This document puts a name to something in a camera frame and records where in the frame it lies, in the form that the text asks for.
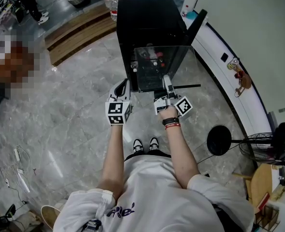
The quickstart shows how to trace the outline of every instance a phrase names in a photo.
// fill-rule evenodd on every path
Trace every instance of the hand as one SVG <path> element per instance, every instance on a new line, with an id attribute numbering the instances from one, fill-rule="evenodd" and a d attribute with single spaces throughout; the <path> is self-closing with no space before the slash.
<path id="1" fill-rule="evenodd" d="M 162 119 L 178 117 L 178 111 L 174 106 L 168 106 L 165 110 L 159 112 Z"/>

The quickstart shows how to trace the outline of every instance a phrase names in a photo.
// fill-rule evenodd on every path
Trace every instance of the cable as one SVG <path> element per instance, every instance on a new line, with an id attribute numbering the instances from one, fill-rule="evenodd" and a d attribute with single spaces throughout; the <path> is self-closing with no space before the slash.
<path id="1" fill-rule="evenodd" d="M 29 154 L 27 153 L 27 151 L 25 151 L 20 145 L 17 145 L 15 146 L 15 149 L 17 151 L 17 154 L 20 158 L 19 161 L 17 161 L 16 159 L 16 156 L 14 155 L 14 163 L 9 165 L 4 173 L 4 176 L 6 179 L 10 180 L 12 179 L 13 177 L 16 177 L 16 181 L 17 181 L 17 184 L 18 186 L 23 190 L 23 188 L 25 188 L 25 185 L 26 185 L 26 188 L 28 189 L 27 191 L 29 191 L 29 180 L 26 178 L 26 176 L 24 175 L 24 173 L 29 173 L 30 170 L 31 170 L 31 159 L 30 159 L 30 156 Z M 24 167 L 23 166 L 23 155 L 26 154 L 27 155 L 27 158 L 28 158 L 28 165 L 27 167 Z M 20 185 L 20 182 L 19 182 L 19 178 L 20 177 L 22 179 L 22 181 L 24 182 L 24 187 L 22 187 Z"/>
<path id="2" fill-rule="evenodd" d="M 18 199 L 19 199 L 22 203 L 24 203 L 24 202 L 25 202 L 25 201 L 21 200 L 21 198 L 20 198 L 20 192 L 19 192 L 17 189 L 15 189 L 15 188 L 11 188 L 11 187 L 9 187 L 9 188 L 10 188 L 10 189 L 12 189 L 12 190 L 17 191 Z"/>
<path id="3" fill-rule="evenodd" d="M 209 157 L 207 157 L 207 158 L 205 158 L 205 159 L 201 160 L 199 163 L 201 163 L 201 162 L 203 162 L 203 161 L 205 161 L 205 160 L 207 160 L 207 159 L 209 159 L 209 158 L 211 158 L 211 157 L 214 157 L 214 155 L 209 156 Z"/>
<path id="4" fill-rule="evenodd" d="M 17 149 L 24 151 L 24 152 L 28 155 L 29 160 L 30 160 L 29 154 L 28 154 L 25 150 L 23 150 L 23 149 L 21 148 L 21 146 L 17 145 Z M 8 183 L 6 182 L 6 177 L 5 177 L 5 175 L 8 174 L 8 172 L 10 173 L 10 171 L 13 171 L 13 166 L 15 166 L 15 164 L 16 164 L 16 160 L 15 160 L 15 163 L 14 163 L 14 164 L 11 164 L 11 165 L 7 168 L 7 171 L 6 171 L 5 174 L 3 174 L 2 170 L 1 170 L 1 167 L 0 167 L 0 173 L 1 173 L 2 178 L 3 178 L 3 180 L 4 180 L 4 182 L 5 182 L 6 184 L 8 184 Z M 17 189 L 12 188 L 12 187 L 10 187 L 10 186 L 9 186 L 8 188 L 17 191 L 18 198 L 19 198 L 19 200 L 22 202 L 22 204 L 23 204 L 23 205 L 27 204 L 26 201 L 24 201 L 24 200 L 22 200 L 22 199 L 20 198 L 20 192 L 19 192 Z"/>
<path id="5" fill-rule="evenodd" d="M 9 221 L 11 221 L 11 222 L 18 222 L 18 223 L 20 223 L 22 226 L 23 226 L 23 232 L 25 232 L 25 227 L 24 227 L 24 225 L 23 225 L 23 223 L 21 223 L 20 221 L 17 221 L 17 220 L 13 220 L 13 218 L 12 218 L 12 220 L 9 220 Z"/>
<path id="6" fill-rule="evenodd" d="M 237 147 L 238 145 L 239 145 L 239 144 L 237 144 L 237 145 L 235 145 L 235 146 L 231 147 L 229 150 L 231 150 L 231 149 L 233 149 L 233 148 Z M 201 163 L 201 162 L 203 162 L 203 161 L 205 161 L 205 160 L 207 160 L 207 159 L 209 159 L 209 158 L 211 158 L 211 157 L 214 157 L 214 156 L 215 156 L 215 155 L 209 156 L 209 157 L 207 157 L 207 158 L 205 158 L 205 159 L 201 160 L 199 163 Z"/>
<path id="7" fill-rule="evenodd" d="M 18 209 L 21 209 L 24 205 L 26 205 L 25 203 L 23 205 L 21 205 L 20 207 L 18 207 L 15 211 L 17 211 Z"/>

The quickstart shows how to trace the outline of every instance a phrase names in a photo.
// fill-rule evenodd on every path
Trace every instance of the red bracelet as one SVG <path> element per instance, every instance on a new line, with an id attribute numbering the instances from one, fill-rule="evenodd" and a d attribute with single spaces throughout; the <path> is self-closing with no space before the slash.
<path id="1" fill-rule="evenodd" d="M 165 130 L 166 130 L 167 128 L 169 128 L 169 127 L 173 127 L 173 126 L 179 126 L 179 127 L 181 127 L 181 124 L 180 124 L 180 123 L 172 123 L 172 124 L 168 124 L 168 125 L 166 125 L 166 126 L 165 126 Z"/>

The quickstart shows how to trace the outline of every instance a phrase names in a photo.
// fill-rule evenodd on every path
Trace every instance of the red object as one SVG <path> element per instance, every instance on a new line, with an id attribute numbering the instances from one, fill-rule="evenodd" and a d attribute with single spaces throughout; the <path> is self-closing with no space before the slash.
<path id="1" fill-rule="evenodd" d="M 169 127 L 174 127 L 174 126 L 179 126 L 179 127 L 181 127 L 181 124 L 180 124 L 180 123 L 168 124 L 168 125 L 165 126 L 165 130 L 166 130 L 167 128 L 169 128 Z"/>
<path id="2" fill-rule="evenodd" d="M 159 57 L 162 57 L 163 56 L 163 53 L 162 52 L 158 52 L 156 53 L 156 56 L 159 58 Z"/>
<path id="3" fill-rule="evenodd" d="M 265 196 L 263 197 L 263 199 L 261 200 L 261 202 L 259 202 L 257 208 L 259 210 L 262 210 L 264 208 L 265 204 L 267 203 L 269 198 L 270 198 L 269 193 L 266 193 Z"/>
<path id="4" fill-rule="evenodd" d="M 236 74 L 235 74 L 235 78 L 243 78 L 243 76 L 244 76 L 244 71 L 239 71 L 239 72 L 237 72 Z"/>

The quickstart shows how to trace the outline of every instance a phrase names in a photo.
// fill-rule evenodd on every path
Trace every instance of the black round base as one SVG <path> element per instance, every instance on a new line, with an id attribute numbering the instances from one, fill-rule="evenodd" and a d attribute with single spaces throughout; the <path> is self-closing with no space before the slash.
<path id="1" fill-rule="evenodd" d="M 211 154 L 224 155 L 230 148 L 231 134 L 226 126 L 215 126 L 207 137 L 207 147 Z"/>

